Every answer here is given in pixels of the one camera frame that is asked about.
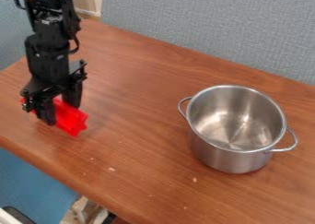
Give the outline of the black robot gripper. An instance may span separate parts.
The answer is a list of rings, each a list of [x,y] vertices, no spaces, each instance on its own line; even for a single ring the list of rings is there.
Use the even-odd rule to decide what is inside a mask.
[[[55,124],[53,98],[78,108],[82,82],[86,79],[86,61],[69,60],[77,49],[70,49],[67,39],[54,35],[30,35],[23,41],[30,79],[21,89],[21,97],[30,101],[29,111],[47,125]]]

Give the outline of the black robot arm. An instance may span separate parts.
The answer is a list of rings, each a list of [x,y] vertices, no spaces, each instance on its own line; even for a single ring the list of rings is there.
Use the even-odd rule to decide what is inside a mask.
[[[47,125],[55,124],[54,97],[77,109],[81,104],[86,61],[70,61],[79,42],[79,22],[71,0],[11,0],[25,11],[33,34],[23,40],[29,81],[19,94],[22,109]]]

